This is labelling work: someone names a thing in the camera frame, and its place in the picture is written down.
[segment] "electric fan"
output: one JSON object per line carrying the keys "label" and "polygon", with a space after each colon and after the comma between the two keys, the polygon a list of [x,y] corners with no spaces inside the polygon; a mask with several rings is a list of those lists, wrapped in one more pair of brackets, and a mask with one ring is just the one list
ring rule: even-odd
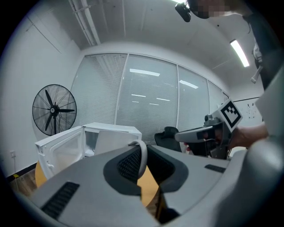
{"label": "electric fan", "polygon": [[48,136],[72,127],[77,113],[71,92],[58,84],[44,87],[36,95],[32,105],[32,116],[36,126]]}

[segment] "wooden floor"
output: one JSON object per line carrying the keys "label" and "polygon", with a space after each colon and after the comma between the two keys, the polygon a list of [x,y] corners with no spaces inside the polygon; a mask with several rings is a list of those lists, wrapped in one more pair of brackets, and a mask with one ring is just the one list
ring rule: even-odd
{"label": "wooden floor", "polygon": [[[13,180],[10,183],[10,186],[13,190],[19,191],[25,196],[29,197],[33,193],[33,191],[36,190],[35,170],[33,169],[30,172],[27,172],[26,174],[18,177],[16,180]],[[158,203],[158,192],[153,198],[153,200],[146,207],[148,212],[153,216],[155,216],[156,214],[157,203]]]}
{"label": "wooden floor", "polygon": [[10,183],[13,190],[19,191],[25,196],[30,196],[36,190],[35,170],[31,170],[26,174],[18,177]]}

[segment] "glass wall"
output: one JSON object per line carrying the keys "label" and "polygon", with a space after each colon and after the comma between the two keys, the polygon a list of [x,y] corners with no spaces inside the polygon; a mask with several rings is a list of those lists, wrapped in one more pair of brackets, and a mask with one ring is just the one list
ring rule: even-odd
{"label": "glass wall", "polygon": [[208,89],[210,94],[210,113],[216,111],[224,102],[222,90],[208,81]]}
{"label": "glass wall", "polygon": [[223,99],[224,99],[224,102],[227,101],[229,99],[229,96],[226,95],[224,92],[223,92]]}
{"label": "glass wall", "polygon": [[127,55],[92,55],[83,59],[72,94],[77,104],[74,126],[114,124],[119,85]]}
{"label": "glass wall", "polygon": [[147,144],[155,144],[155,133],[167,126],[179,131],[203,126],[204,116],[227,98],[188,69],[128,54],[86,56],[71,92],[77,104],[74,126],[92,122],[130,125]]}
{"label": "glass wall", "polygon": [[122,79],[117,125],[130,125],[147,144],[166,126],[176,127],[178,111],[177,66],[130,55]]}

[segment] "handle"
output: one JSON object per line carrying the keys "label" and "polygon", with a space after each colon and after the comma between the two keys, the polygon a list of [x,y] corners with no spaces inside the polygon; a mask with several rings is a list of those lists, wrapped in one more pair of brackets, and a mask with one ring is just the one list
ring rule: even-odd
{"label": "handle", "polygon": [[141,148],[141,162],[140,162],[140,168],[139,168],[139,173],[138,173],[138,178],[142,177],[147,166],[147,158],[148,158],[148,153],[147,153],[147,146],[142,140],[133,140],[131,143],[129,143],[129,146],[139,144]]}

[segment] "white appliance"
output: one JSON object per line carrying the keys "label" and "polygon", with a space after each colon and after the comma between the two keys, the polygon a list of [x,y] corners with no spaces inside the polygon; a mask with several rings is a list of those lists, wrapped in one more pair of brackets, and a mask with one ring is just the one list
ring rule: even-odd
{"label": "white appliance", "polygon": [[84,157],[96,154],[101,130],[131,133],[141,140],[142,134],[133,126],[93,122],[58,133],[36,142],[40,166],[47,179]]}

